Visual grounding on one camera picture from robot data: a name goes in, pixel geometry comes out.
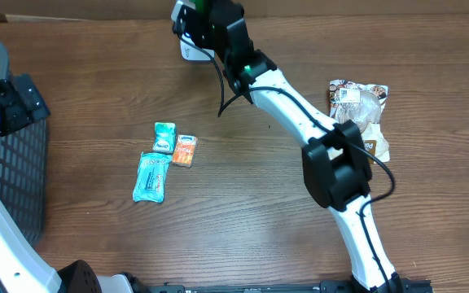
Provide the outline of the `large teal wipes pack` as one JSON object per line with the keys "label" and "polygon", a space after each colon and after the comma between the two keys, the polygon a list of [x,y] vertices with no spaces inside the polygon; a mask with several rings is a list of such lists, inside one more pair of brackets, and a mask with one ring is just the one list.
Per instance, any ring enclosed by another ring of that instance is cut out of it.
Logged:
{"label": "large teal wipes pack", "polygon": [[133,190],[133,201],[164,201],[164,184],[172,156],[162,153],[142,153]]}

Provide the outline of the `grey plastic mesh basket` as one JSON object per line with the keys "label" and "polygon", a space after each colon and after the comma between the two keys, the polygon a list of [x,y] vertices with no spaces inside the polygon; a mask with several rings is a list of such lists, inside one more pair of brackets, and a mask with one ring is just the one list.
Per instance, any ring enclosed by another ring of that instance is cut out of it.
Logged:
{"label": "grey plastic mesh basket", "polygon": [[[0,42],[0,80],[17,76],[11,73],[7,48]],[[31,245],[41,239],[45,225],[46,119],[7,136],[0,134],[0,200]]]}

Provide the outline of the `white barcode scanner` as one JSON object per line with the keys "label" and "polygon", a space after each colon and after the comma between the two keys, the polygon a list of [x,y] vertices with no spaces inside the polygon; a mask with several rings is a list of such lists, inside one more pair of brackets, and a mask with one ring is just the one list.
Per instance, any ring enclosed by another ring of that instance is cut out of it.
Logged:
{"label": "white barcode scanner", "polygon": [[172,13],[172,31],[180,40],[181,54],[184,60],[191,62],[210,62],[215,53],[199,45],[193,37],[205,39],[204,30],[201,28],[199,12],[193,1],[177,0]]}

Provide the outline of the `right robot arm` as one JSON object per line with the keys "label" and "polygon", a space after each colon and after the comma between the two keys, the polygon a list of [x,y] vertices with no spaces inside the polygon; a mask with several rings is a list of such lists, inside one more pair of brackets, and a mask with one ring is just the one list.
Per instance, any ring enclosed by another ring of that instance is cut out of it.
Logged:
{"label": "right robot arm", "polygon": [[269,113],[301,147],[305,186],[334,217],[347,248],[355,292],[402,292],[384,252],[370,194],[370,162],[359,128],[339,123],[304,99],[278,66],[253,45],[244,9],[228,0],[178,1],[171,19],[182,42],[213,61],[236,98]]}

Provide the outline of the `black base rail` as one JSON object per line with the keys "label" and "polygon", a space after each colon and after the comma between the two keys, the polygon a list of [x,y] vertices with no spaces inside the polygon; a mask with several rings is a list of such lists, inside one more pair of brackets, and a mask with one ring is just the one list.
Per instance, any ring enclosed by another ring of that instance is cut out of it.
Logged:
{"label": "black base rail", "polygon": [[[391,285],[392,292],[432,293],[430,281],[411,281],[401,279],[401,285]],[[351,281],[321,281],[318,284],[254,285],[254,286],[198,286],[183,285],[144,286],[137,292],[150,293],[345,293],[365,292],[354,287]]]}

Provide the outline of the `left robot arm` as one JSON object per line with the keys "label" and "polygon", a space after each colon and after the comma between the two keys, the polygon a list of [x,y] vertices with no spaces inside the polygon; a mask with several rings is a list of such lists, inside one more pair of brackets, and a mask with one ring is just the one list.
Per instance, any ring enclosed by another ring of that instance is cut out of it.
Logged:
{"label": "left robot arm", "polygon": [[136,292],[125,273],[98,276],[83,260],[57,270],[33,249],[44,230],[49,114],[30,76],[0,74],[0,292]]}

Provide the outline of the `small teal tissue pack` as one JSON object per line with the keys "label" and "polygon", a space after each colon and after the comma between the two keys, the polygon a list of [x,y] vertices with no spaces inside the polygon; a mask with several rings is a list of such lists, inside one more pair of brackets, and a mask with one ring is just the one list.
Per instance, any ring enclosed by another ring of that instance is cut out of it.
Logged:
{"label": "small teal tissue pack", "polygon": [[156,122],[154,124],[155,141],[153,151],[172,154],[176,145],[177,127],[171,122]]}

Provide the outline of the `beige paper bag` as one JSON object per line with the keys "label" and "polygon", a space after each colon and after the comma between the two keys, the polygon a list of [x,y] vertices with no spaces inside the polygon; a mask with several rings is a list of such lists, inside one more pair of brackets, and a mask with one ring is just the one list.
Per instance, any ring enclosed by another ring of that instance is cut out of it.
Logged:
{"label": "beige paper bag", "polygon": [[328,92],[330,117],[341,124],[351,120],[359,128],[365,150],[382,162],[388,162],[389,143],[380,126],[388,101],[388,86],[333,80],[329,83]]}

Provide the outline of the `orange tissue pack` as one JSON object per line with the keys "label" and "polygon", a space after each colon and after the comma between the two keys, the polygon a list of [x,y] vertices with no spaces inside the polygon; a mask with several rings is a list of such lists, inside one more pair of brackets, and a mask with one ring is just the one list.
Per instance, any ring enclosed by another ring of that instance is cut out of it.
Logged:
{"label": "orange tissue pack", "polygon": [[179,134],[173,152],[172,163],[190,168],[195,158],[198,138],[192,135]]}

